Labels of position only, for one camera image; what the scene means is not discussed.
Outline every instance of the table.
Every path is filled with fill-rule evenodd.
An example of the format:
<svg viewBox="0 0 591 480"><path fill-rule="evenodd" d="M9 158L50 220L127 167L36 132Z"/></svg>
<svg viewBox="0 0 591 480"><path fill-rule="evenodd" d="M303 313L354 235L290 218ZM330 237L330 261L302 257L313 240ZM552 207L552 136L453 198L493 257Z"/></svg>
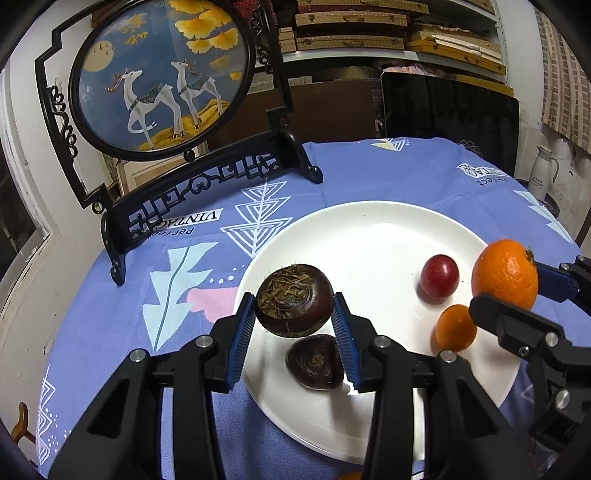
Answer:
<svg viewBox="0 0 591 480"><path fill-rule="evenodd" d="M41 473L48 474L73 426L129 351L171 352L208 333L212 322L233 313L251 259L277 232L311 212L346 202L396 200L441 212L486 242L513 238L548 265L573 262L580 254L564 228L517 181L448 140L307 144L306 151L323 170L323 184L288 172L267 181L214 185L183 202L173 212L179 219L127 255L122 287L111 280L106 252L97 257L48 358L38 405ZM533 310L561 323L575 345L591 345L589 318L574 305L538 297ZM163 477L169 480L174 478L171 398L165 392ZM213 402L228 479L336 480L359 470L279 431L242 382L229 395L214 394ZM524 363L501 410L543 468L548 453L527 437L533 391Z"/></svg>

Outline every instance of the black carved frame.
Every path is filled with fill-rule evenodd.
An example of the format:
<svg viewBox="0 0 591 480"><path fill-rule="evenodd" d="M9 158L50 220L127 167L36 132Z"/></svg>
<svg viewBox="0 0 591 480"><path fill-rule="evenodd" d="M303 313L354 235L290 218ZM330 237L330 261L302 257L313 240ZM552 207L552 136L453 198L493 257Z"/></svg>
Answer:
<svg viewBox="0 0 591 480"><path fill-rule="evenodd" d="M311 165L302 144L286 129L294 105L283 69L277 29L272 23L272 9L269 0L261 0L250 20L255 54L265 72L273 75L283 99L283 106L267 110L269 130L213 150L199 157L198 161L194 161L193 150L187 150L184 152L185 165L151 180L118 200L111 199L104 184L86 193L73 166L78 150L76 134L66 112L64 94L57 86L48 86L45 62L61 50L61 35L65 30L110 1L101 0L55 28L51 33L51 47L35 61L35 75L43 116L61 168L81 207L92 206L95 213L102 213L101 234L111 259L111 277L117 285L123 285L126 253L149 238L155 227L163 222L164 216L183 202L189 193L197 195L208 190L214 182L222 183L243 177L264 179L289 168L314 183L321 183L323 175L318 167ZM63 121L61 127L58 126L57 117ZM188 142L186 148L194 147L204 140L199 137L196 142ZM179 184L187 180L186 187L179 189Z"/></svg>

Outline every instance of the white plate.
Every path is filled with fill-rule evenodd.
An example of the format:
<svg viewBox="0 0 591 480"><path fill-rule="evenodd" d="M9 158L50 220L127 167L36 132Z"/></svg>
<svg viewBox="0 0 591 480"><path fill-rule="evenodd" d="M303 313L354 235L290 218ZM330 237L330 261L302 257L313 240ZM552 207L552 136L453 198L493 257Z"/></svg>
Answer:
<svg viewBox="0 0 591 480"><path fill-rule="evenodd" d="M448 306L469 305L472 266L486 244L463 225L425 208L395 202L357 202L312 213L287 227L261 249L246 270L236 296L256 294L266 276L294 263L315 265L341 291L353 314L370 319L412 352L432 355L430 336ZM424 263L446 254L460 269L460 285L442 304L429 304L416 292ZM334 335L331 322L318 333ZM255 324L243 379L261 410L282 431L332 458L363 463L374 394L356 394L350 384L329 391L302 387L285 366L294 342ZM497 406L517 376L519 359L498 346L496 336L479 329L462 355ZM414 457L424 459L423 402L414 395Z"/></svg>

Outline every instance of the white deer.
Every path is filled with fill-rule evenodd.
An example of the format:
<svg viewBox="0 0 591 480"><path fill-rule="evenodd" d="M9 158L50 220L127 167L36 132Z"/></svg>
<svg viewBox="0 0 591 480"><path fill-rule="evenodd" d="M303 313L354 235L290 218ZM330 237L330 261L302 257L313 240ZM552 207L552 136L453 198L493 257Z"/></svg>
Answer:
<svg viewBox="0 0 591 480"><path fill-rule="evenodd" d="M189 111L193 117L195 128L199 127L201 117L197 108L193 105L193 99L198 97L203 92L211 93L217 99L217 114L222 115L222 96L216 90L216 81L208 75L202 75L201 72L195 71L195 63L188 64L186 61L172 61L170 64L178 70L177 90L180 97L189 106ZM197 80L191 84L187 83L185 76L186 70L189 70L191 75L197 77Z"/></svg>
<svg viewBox="0 0 591 480"><path fill-rule="evenodd" d="M146 125L146 114L154 110L160 103L168 106L173 111L173 138L184 136L183 114L181 113L180 105L174 99L173 88L165 83L155 85L146 95L138 97L134 93L132 85L134 80L142 74L142 70L128 72L127 69L125 69L124 73L114 73L113 77L115 78L115 85L107 87L105 90L109 93L113 93L117 90L121 81L123 81L123 99L127 111L129 112L127 130L132 134L143 133L146 136L146 140L148 140L150 149L154 150L154 143L152 142L148 131L156 127L157 124L156 122L152 122L150 125ZM133 129L134 123L136 122L139 122L142 127L141 130Z"/></svg>

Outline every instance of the small orange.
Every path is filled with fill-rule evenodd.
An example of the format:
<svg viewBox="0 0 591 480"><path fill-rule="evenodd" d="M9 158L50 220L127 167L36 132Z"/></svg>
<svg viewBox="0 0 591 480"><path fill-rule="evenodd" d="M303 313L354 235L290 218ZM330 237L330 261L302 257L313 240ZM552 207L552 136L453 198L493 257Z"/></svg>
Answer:
<svg viewBox="0 0 591 480"><path fill-rule="evenodd" d="M476 338L478 328L465 305L446 308L435 325L435 339L441 350L461 352Z"/></svg>

